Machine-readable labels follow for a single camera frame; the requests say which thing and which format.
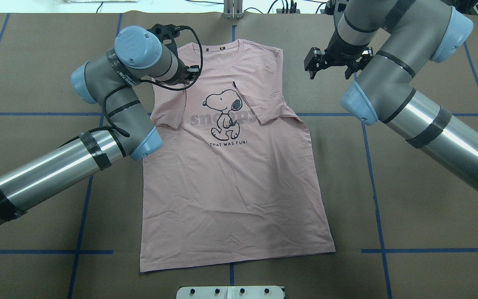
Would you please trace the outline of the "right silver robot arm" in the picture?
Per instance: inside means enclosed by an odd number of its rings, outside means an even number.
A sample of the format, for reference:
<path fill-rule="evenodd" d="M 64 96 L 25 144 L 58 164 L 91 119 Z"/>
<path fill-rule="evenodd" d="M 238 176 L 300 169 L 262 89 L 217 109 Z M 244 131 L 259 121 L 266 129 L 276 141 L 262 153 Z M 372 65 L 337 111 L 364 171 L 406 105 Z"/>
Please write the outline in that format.
<path fill-rule="evenodd" d="M 334 32 L 303 61 L 310 79 L 345 67 L 355 79 L 343 108 L 365 125 L 381 122 L 478 191 L 478 132 L 414 86 L 429 63 L 466 42 L 473 22 L 440 0 L 330 0 Z"/>

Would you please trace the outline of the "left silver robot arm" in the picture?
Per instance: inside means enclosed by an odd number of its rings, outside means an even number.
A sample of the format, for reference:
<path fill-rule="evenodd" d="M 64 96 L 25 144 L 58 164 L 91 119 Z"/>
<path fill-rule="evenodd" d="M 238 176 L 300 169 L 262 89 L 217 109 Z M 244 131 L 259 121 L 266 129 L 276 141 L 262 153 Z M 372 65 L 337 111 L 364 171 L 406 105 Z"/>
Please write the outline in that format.
<path fill-rule="evenodd" d="M 112 164 L 138 161 L 163 144 L 134 87 L 151 83 L 182 91 L 199 78 L 202 65 L 186 66 L 175 43 L 188 25 L 121 29 L 110 49 L 71 75 L 74 91 L 100 106 L 102 125 L 81 132 L 53 151 L 0 176 L 0 225 L 24 216 L 61 191 Z"/>

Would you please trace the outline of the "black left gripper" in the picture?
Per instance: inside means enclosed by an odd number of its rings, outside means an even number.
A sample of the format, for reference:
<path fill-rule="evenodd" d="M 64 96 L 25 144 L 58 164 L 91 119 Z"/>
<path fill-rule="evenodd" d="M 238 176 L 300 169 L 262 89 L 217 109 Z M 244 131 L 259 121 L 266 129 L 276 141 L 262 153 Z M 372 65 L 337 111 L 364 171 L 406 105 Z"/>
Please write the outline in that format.
<path fill-rule="evenodd" d="M 178 57 L 178 46 L 176 45 L 175 38 L 178 38 L 180 32 L 184 30 L 190 31 L 197 41 L 197 45 L 200 46 L 197 33 L 188 25 L 161 25 L 158 23 L 148 30 L 154 34 L 171 53 L 171 65 L 165 74 L 153 77 L 154 85 L 173 86 L 183 84 L 185 86 L 192 86 L 199 78 L 200 66 L 186 66 Z"/>

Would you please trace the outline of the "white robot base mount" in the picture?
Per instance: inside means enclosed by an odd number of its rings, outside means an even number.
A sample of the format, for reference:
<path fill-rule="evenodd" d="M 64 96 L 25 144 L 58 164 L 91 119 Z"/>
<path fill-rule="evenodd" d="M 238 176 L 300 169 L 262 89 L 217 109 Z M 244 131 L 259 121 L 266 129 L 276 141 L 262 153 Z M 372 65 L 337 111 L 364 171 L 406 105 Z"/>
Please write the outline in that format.
<path fill-rule="evenodd" d="M 284 287 L 268 286 L 193 286 L 181 287 L 177 299 L 286 299 Z"/>

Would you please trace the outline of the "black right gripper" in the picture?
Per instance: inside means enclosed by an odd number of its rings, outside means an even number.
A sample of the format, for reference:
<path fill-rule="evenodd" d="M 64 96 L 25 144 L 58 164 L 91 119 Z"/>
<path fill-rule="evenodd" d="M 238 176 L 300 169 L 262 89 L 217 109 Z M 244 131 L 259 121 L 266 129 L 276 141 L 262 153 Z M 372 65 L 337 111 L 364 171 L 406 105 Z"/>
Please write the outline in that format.
<path fill-rule="evenodd" d="M 334 66 L 345 66 L 345 79 L 349 79 L 354 73 L 362 71 L 374 57 L 373 49 L 365 47 L 362 53 L 350 56 L 336 57 L 334 53 L 329 53 L 327 49 L 320 50 L 312 47 L 304 59 L 304 71 L 308 72 L 310 79 L 314 79 L 317 72 Z"/>

